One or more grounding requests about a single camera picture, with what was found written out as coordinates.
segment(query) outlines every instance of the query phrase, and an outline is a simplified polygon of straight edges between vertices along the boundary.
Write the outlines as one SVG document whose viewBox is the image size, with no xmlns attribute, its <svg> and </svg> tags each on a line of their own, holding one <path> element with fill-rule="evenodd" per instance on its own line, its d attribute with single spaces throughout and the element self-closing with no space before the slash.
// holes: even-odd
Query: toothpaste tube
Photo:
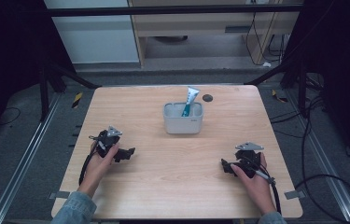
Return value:
<svg viewBox="0 0 350 224">
<path fill-rule="evenodd" d="M 197 95 L 200 91 L 189 87 L 189 94 L 187 96 L 186 106 L 184 107 L 183 114 L 181 117 L 188 117 L 189 116 L 189 109 L 191 108 L 191 104 L 194 103 L 195 98 L 197 98 Z"/>
</svg>

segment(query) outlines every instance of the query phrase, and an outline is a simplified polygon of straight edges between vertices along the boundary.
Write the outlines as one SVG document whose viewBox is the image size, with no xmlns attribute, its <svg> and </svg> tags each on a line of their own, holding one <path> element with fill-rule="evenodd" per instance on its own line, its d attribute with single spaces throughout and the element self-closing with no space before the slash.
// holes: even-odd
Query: wooden table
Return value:
<svg viewBox="0 0 350 224">
<path fill-rule="evenodd" d="M 194 86 L 196 102 L 204 106 L 203 126 L 197 134 L 168 134 L 162 108 L 185 102 L 187 86 L 110 87 L 95 91 L 61 191 L 74 191 L 89 153 L 90 135 L 112 125 L 123 132 L 120 148 L 136 147 L 129 161 L 114 163 L 93 200 L 95 218 L 249 218 L 259 211 L 242 183 L 223 172 L 220 159 L 235 161 L 235 146 L 253 142 L 264 146 L 268 171 L 276 179 L 284 217 L 300 217 L 294 190 L 259 91 L 254 86 Z M 204 102 L 205 94 L 213 96 Z M 52 215 L 65 199 L 56 199 Z"/>
</svg>

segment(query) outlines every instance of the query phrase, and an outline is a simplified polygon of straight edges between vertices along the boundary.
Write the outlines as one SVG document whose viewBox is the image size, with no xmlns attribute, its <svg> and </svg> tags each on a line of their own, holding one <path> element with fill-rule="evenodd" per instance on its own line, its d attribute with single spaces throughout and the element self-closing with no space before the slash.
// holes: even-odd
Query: hand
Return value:
<svg viewBox="0 0 350 224">
<path fill-rule="evenodd" d="M 267 167 L 267 162 L 263 153 L 261 153 L 261 164 Z M 234 164 L 231 164 L 231 168 L 238 175 L 239 179 L 241 179 L 250 199 L 259 208 L 263 215 L 276 211 L 276 208 L 273 205 L 270 185 L 267 180 L 259 175 L 254 175 L 253 178 L 249 178 L 240 167 Z"/>
<path fill-rule="evenodd" d="M 94 148 L 95 142 L 91 145 L 91 150 Z M 114 156 L 119 151 L 119 143 L 116 143 L 110 148 L 104 158 L 97 152 L 91 157 L 90 163 L 87 166 L 84 180 L 78 187 L 77 191 L 88 194 L 91 198 L 99 186 L 100 181 L 105 176 L 105 173 L 110 169 L 111 162 Z"/>
</svg>

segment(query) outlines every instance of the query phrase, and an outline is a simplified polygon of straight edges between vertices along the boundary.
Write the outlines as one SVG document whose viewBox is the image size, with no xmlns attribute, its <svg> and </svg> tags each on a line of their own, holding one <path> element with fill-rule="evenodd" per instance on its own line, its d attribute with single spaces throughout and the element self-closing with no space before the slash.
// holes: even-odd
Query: white cabinet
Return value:
<svg viewBox="0 0 350 224">
<path fill-rule="evenodd" d="M 127 7 L 126 0 L 45 0 L 47 8 Z M 139 63 L 130 16 L 52 18 L 72 63 Z"/>
</svg>

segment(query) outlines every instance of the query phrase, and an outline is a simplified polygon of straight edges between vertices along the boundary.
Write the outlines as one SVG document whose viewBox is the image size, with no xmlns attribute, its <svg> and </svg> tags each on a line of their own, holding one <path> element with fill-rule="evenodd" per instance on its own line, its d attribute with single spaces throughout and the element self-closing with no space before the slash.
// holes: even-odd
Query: black pole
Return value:
<svg viewBox="0 0 350 224">
<path fill-rule="evenodd" d="M 241 13 L 241 12 L 291 12 L 301 11 L 303 4 L 269 5 L 212 5 L 212 6 L 169 6 L 169 7 L 93 7 L 54 8 L 47 10 L 24 10 L 22 15 L 49 17 L 118 16 L 152 14 L 198 14 L 198 13 Z"/>
</svg>

